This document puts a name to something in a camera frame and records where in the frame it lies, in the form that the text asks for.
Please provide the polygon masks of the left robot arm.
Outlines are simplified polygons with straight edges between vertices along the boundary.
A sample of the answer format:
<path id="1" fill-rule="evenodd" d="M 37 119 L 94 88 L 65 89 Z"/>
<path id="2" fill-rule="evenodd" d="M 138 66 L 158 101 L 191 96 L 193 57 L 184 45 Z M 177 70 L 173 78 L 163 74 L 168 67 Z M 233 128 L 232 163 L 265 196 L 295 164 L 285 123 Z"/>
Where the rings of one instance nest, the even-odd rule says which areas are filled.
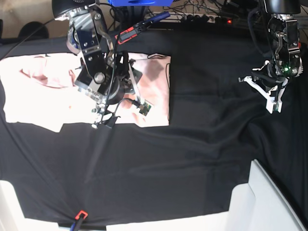
<path id="1" fill-rule="evenodd" d="M 287 85 L 303 73 L 298 22 L 295 15 L 301 12 L 298 0 L 261 0 L 259 7 L 248 14 L 252 31 L 252 16 L 260 13 L 266 29 L 270 59 L 251 75 L 239 78 L 266 99 L 269 113 L 282 110 L 282 95 Z"/>

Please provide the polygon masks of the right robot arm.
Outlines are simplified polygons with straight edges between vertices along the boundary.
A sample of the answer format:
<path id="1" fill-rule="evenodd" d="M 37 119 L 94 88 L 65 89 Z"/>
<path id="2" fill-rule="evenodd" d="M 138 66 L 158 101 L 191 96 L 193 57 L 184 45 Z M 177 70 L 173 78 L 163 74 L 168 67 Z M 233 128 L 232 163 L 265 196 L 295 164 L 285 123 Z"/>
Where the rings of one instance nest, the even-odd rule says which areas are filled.
<path id="1" fill-rule="evenodd" d="M 118 117 L 108 109 L 126 100 L 125 94 L 135 95 L 131 103 L 143 107 L 138 82 L 142 73 L 135 70 L 134 60 L 127 51 L 117 52 L 97 0 L 53 0 L 55 20 L 69 21 L 68 49 L 80 58 L 81 72 L 75 80 L 78 90 L 96 102 L 97 115 L 93 128 L 113 127 Z"/>

